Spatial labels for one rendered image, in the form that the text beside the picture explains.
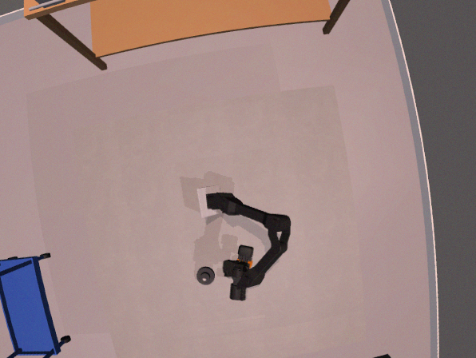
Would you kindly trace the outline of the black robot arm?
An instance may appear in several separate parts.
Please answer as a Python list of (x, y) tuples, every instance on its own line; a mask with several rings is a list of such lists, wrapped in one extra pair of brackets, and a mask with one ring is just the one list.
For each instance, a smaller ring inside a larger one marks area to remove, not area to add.
[[(244, 205), (232, 193), (206, 194), (207, 209), (219, 209), (229, 216), (239, 216), (258, 221), (268, 229), (271, 248), (258, 263), (248, 271), (240, 261), (223, 261), (224, 276), (230, 276), (233, 283), (230, 286), (231, 300), (246, 300), (246, 289), (258, 285), (264, 279), (265, 273), (288, 250), (288, 240), (291, 235), (291, 220), (288, 215), (270, 214)], [(281, 232), (280, 240), (277, 232)]]

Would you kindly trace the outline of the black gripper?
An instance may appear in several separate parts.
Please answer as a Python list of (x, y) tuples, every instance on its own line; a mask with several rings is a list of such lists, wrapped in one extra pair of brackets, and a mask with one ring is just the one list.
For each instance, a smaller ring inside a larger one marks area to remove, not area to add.
[(240, 245), (238, 249), (238, 259), (240, 260), (238, 264), (243, 264), (247, 271), (250, 269), (250, 264), (248, 262), (252, 262), (253, 250), (253, 247), (245, 245)]

